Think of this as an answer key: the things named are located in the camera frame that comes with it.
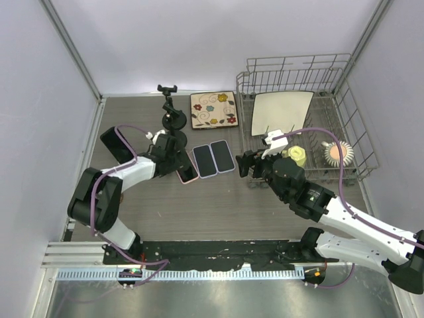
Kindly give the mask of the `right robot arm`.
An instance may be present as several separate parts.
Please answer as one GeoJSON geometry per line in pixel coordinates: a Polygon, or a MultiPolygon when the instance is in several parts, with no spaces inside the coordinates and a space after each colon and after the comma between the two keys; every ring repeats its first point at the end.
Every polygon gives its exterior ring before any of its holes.
{"type": "Polygon", "coordinates": [[[308,181],[291,158],[249,150],[236,161],[242,178],[249,172],[262,178],[297,216],[351,236],[342,239],[321,229],[307,231],[306,241],[299,245],[304,260],[346,260],[385,275],[409,293],[423,294],[423,231],[391,226],[349,205],[341,195],[308,181]]]}

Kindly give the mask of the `pink case phone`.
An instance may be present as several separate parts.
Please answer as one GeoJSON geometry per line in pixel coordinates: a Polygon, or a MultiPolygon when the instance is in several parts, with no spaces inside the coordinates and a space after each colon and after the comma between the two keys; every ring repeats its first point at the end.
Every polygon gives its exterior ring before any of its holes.
{"type": "Polygon", "coordinates": [[[176,171],[182,184],[194,182],[199,178],[197,168],[186,150],[181,150],[176,156],[178,169],[176,171]]]}

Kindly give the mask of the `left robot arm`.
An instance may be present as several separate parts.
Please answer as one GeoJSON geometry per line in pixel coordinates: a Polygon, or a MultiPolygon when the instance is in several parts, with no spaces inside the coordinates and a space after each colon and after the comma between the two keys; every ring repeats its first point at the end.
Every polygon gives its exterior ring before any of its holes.
{"type": "Polygon", "coordinates": [[[152,137],[148,152],[118,166],[87,168],[68,205],[68,217],[100,234],[126,264],[141,260],[140,236],[118,217],[121,195],[136,184],[171,174],[184,167],[184,147],[176,137],[160,131],[152,137]]]}

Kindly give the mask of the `floral square plate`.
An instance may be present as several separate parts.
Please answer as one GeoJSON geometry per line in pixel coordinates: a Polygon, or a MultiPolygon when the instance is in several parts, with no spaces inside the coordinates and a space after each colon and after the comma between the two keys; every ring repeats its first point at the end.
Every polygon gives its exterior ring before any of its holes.
{"type": "Polygon", "coordinates": [[[237,127],[239,119],[233,91],[190,95],[191,127],[194,130],[237,127]]]}

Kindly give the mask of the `black phone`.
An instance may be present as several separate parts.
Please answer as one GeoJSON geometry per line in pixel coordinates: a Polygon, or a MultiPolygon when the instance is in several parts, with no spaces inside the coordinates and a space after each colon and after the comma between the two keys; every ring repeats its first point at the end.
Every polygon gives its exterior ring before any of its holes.
{"type": "Polygon", "coordinates": [[[117,127],[107,129],[100,136],[101,142],[119,164],[134,159],[135,152],[117,127]]]}

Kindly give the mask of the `black round phone stand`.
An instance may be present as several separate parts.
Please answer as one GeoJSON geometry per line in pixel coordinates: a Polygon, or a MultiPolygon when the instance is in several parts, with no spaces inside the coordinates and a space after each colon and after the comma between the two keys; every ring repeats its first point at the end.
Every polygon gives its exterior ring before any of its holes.
{"type": "Polygon", "coordinates": [[[171,96],[171,94],[178,92],[178,87],[176,85],[173,87],[158,85],[157,90],[165,97],[165,103],[162,106],[163,110],[166,112],[162,117],[163,127],[169,131],[171,129],[183,129],[187,123],[187,117],[183,111],[177,110],[174,107],[173,99],[171,96]]]}
{"type": "Polygon", "coordinates": [[[187,145],[187,136],[182,130],[171,129],[170,134],[177,138],[178,142],[182,147],[186,147],[187,145]]]}

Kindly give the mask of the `purple case phone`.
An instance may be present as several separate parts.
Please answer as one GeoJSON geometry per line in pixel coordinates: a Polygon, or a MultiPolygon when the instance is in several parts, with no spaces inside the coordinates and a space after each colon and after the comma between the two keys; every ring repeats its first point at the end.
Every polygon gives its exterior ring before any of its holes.
{"type": "Polygon", "coordinates": [[[235,169],[235,163],[226,140],[219,140],[210,144],[215,159],[217,171],[220,174],[231,172],[235,169]]]}
{"type": "Polygon", "coordinates": [[[201,179],[217,175],[215,160],[211,152],[211,147],[208,144],[194,147],[193,157],[201,179]]]}

